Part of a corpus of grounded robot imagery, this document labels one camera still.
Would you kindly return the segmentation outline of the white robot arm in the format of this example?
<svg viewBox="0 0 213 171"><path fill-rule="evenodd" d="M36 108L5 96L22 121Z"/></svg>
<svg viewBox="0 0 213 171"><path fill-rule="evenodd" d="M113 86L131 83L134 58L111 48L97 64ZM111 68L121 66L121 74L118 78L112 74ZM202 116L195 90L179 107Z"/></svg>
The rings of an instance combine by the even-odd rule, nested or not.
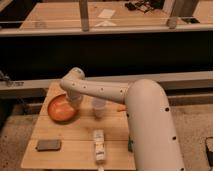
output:
<svg viewBox="0 0 213 171"><path fill-rule="evenodd" d="M159 83L88 81L75 67L61 79L60 87L77 105L85 94L126 106L136 171L186 171L168 98Z"/></svg>

